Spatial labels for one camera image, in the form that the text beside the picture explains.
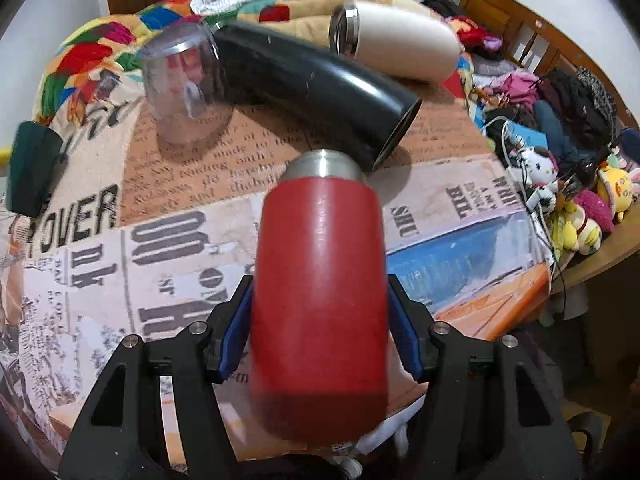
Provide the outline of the red thermos bottle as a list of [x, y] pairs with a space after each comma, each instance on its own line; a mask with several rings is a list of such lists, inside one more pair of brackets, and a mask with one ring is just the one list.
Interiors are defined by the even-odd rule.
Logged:
[[250, 400], [265, 430], [325, 446], [382, 422], [387, 318], [378, 196], [346, 154], [298, 156], [259, 225]]

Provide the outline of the dark green cup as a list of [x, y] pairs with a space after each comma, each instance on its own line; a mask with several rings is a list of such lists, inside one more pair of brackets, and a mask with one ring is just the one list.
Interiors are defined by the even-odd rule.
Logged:
[[63, 140], [35, 122], [21, 122], [15, 133], [6, 175], [6, 208], [37, 218], [42, 211]]

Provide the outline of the clear plastic cup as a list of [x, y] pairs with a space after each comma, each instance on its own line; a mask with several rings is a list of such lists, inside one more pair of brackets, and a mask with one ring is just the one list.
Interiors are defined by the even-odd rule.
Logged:
[[233, 106], [206, 26], [173, 24], [147, 42], [139, 58], [145, 97], [165, 142], [193, 144], [226, 130]]

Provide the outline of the newspaper print tablecloth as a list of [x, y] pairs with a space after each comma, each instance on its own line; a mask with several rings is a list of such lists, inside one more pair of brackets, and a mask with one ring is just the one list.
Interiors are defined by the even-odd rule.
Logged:
[[[419, 84], [418, 116], [369, 178], [387, 267], [436, 318], [491, 339], [548, 294], [541, 244], [466, 112], [461, 81]], [[53, 129], [67, 160], [38, 220], [1, 216], [1, 404], [47, 468], [123, 336], [170, 337], [253, 270], [262, 201], [326, 140], [268, 105], [240, 106], [194, 145], [156, 133], [138, 72], [93, 72], [82, 119]]]

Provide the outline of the hello kitty plush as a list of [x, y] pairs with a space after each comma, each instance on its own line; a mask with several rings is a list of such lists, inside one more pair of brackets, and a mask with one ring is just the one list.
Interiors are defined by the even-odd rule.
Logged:
[[524, 186], [528, 210], [541, 210], [544, 214], [556, 206], [556, 196], [561, 191], [558, 166], [545, 148], [522, 148], [516, 155], [518, 168], [514, 176]]

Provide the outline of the yellow plush toy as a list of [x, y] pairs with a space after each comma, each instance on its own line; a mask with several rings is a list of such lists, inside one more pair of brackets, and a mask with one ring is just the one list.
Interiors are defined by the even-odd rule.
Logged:
[[601, 167], [598, 170], [597, 194], [610, 208], [612, 220], [622, 222], [634, 201], [628, 172], [608, 165]]

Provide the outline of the blue paper booklet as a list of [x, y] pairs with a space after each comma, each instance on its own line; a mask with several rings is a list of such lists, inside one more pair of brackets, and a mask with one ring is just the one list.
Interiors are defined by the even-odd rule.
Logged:
[[507, 120], [504, 126], [506, 127], [506, 138], [517, 150], [521, 148], [544, 148], [546, 150], [548, 148], [547, 137], [544, 133], [510, 120]]

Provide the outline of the colourful patchwork quilt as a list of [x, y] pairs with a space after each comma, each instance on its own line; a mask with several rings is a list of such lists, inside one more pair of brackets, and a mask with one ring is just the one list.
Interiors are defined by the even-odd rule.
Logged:
[[[261, 24], [318, 46], [329, 44], [329, 19], [335, 8], [347, 0], [255, 0], [238, 10], [221, 14], [222, 18]], [[414, 0], [363, 0], [404, 9], [441, 22], [435, 10]], [[107, 15], [83, 24], [58, 47], [38, 86], [32, 120], [50, 125], [66, 100], [75, 102], [82, 113], [91, 101], [95, 84], [82, 88], [89, 73], [107, 68], [128, 73], [140, 65], [134, 56], [146, 42], [166, 27], [181, 22], [196, 22], [201, 17], [190, 9], [191, 0], [164, 0], [135, 14]]]

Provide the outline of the black thermos bottle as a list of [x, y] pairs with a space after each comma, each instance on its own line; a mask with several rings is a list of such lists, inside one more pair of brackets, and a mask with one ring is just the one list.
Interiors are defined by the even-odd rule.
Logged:
[[235, 21], [212, 39], [232, 101], [285, 108], [365, 172], [390, 157], [422, 104], [389, 76], [268, 27]]

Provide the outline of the wooden bed headboard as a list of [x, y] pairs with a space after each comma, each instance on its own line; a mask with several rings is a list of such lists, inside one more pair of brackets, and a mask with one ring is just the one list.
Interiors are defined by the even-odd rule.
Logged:
[[618, 122], [638, 128], [634, 114], [615, 84], [598, 63], [549, 21], [516, 0], [452, 0], [475, 24], [503, 40], [504, 57], [542, 76], [554, 68], [577, 73], [581, 68], [596, 75], [616, 103]]

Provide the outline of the red plush toy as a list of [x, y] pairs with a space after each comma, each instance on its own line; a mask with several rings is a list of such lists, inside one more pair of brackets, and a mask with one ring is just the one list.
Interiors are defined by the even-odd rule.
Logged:
[[463, 15], [450, 16], [446, 22], [457, 33], [460, 42], [467, 48], [482, 48], [488, 52], [498, 52], [503, 41], [500, 36], [488, 32], [483, 26]]

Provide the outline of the white thermos bottle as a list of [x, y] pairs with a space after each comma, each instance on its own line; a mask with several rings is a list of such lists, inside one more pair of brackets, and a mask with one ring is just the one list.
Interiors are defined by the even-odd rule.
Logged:
[[456, 71], [462, 52], [447, 23], [364, 0], [348, 0], [334, 10], [329, 43], [332, 51], [380, 73], [434, 84]]

